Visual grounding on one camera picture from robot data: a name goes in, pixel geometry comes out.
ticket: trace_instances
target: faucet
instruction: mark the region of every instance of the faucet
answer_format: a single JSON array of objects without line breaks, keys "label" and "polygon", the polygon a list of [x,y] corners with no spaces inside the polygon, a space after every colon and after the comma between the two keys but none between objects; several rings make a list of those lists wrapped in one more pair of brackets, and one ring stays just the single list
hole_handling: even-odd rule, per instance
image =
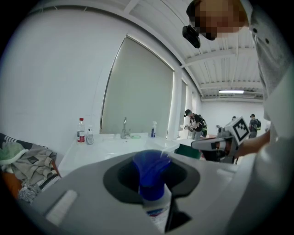
[{"label": "faucet", "polygon": [[125,131],[125,125],[127,123],[127,117],[124,118],[124,127],[121,131],[120,138],[125,139],[126,137],[130,137],[130,132]]}]

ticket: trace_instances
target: white sink counter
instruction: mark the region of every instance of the white sink counter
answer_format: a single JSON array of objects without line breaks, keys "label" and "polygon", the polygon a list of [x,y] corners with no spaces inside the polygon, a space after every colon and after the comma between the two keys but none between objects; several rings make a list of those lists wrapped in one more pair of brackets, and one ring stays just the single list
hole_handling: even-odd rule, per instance
[{"label": "white sink counter", "polygon": [[140,135],[141,138],[123,140],[120,138],[120,134],[96,134],[92,145],[78,144],[74,140],[58,167],[60,175],[64,177],[79,167],[127,153],[147,149],[174,152],[180,146],[177,141],[161,137],[150,138],[147,133],[133,135]]}]

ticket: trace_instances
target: ceiling light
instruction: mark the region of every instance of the ceiling light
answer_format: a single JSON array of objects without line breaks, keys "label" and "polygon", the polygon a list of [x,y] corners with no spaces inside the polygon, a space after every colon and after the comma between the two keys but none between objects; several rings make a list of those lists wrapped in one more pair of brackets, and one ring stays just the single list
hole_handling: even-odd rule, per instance
[{"label": "ceiling light", "polygon": [[243,94],[243,90],[220,90],[220,94]]}]

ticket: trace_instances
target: ceiling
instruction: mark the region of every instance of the ceiling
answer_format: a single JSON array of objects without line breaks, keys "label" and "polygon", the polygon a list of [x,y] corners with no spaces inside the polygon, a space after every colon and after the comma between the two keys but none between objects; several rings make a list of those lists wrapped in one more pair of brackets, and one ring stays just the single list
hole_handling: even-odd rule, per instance
[{"label": "ceiling", "polygon": [[[206,40],[194,48],[182,36],[189,24],[186,9],[191,0],[45,0],[34,9],[49,6],[91,6],[120,15],[158,38],[191,76],[202,101],[263,102],[257,54],[251,33],[243,28],[226,38]],[[244,90],[244,94],[219,95],[219,90]]]}]

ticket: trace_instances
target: vr headset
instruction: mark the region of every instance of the vr headset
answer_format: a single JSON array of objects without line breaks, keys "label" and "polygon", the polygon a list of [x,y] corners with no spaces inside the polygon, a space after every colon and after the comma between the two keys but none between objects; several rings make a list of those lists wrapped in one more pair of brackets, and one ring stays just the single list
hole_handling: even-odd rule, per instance
[{"label": "vr headset", "polygon": [[183,37],[187,39],[195,48],[200,48],[201,46],[199,33],[208,40],[215,40],[215,37],[212,37],[211,33],[201,32],[200,27],[195,26],[195,5],[199,2],[200,0],[194,0],[188,6],[186,13],[189,16],[190,25],[184,26],[182,31]]}]

